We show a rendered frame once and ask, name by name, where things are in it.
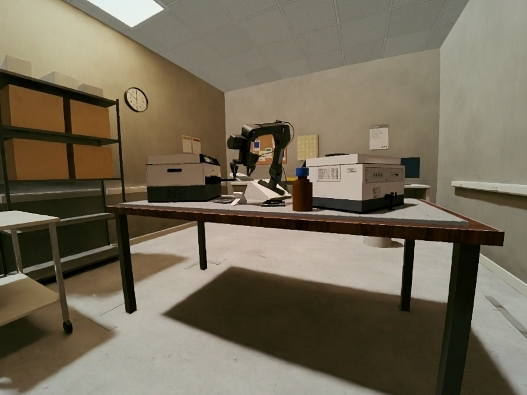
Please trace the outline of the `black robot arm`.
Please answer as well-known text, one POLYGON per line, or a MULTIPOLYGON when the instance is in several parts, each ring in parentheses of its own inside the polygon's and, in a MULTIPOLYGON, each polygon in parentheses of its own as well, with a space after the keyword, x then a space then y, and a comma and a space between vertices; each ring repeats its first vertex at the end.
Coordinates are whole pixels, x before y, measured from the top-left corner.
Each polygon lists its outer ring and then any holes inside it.
MULTIPOLYGON (((280 120, 276 119, 275 122, 281 122, 280 120)), ((263 180, 259 180, 258 184, 261 186, 264 186, 280 195, 284 194, 284 190, 277 187, 277 184, 279 181, 281 181, 282 178, 282 158, 284 155, 284 150, 286 145, 289 143, 291 136, 290 136, 290 127, 286 123, 270 123, 270 124, 264 124, 264 125, 255 125, 255 124, 245 124, 242 127, 242 133, 241 135, 235 135, 231 134, 230 137, 227 140, 227 147, 228 149, 238 149, 238 150, 244 150, 239 151, 239 161, 245 161, 248 162, 249 165, 255 165, 256 162, 258 162, 258 154, 254 154, 250 151, 251 142, 254 142, 255 139, 258 139, 258 137, 263 135, 269 135, 273 134, 277 140, 278 146, 277 149, 274 151, 274 156, 272 160, 271 167, 269 168, 269 174, 271 176, 269 182, 265 182, 263 180), (268 130, 266 130, 265 128, 268 130), (284 129, 284 131, 283 131, 284 129), (276 133, 276 134, 274 134, 276 133), (280 133, 280 134, 278 134, 280 133), (244 141, 245 140, 245 141, 244 141)))

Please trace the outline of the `brown bottle with blue cap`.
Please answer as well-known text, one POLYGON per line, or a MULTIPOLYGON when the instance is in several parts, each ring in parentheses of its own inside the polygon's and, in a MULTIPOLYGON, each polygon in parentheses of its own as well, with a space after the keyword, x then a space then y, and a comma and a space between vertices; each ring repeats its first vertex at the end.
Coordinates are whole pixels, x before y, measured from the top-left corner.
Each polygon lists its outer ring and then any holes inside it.
POLYGON ((296 168, 298 180, 293 183, 293 211, 310 212, 313 210, 313 183, 309 176, 309 168, 296 168))

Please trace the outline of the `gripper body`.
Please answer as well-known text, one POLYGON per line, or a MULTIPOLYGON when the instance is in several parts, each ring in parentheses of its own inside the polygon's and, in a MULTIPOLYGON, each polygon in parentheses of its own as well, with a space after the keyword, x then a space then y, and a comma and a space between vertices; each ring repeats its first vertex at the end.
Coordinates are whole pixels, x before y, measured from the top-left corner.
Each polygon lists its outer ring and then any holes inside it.
POLYGON ((243 164, 243 166, 247 166, 247 167, 256 167, 255 165, 249 165, 248 162, 245 162, 245 161, 239 161, 238 159, 233 159, 233 163, 230 163, 232 165, 236 165, 236 164, 243 164))

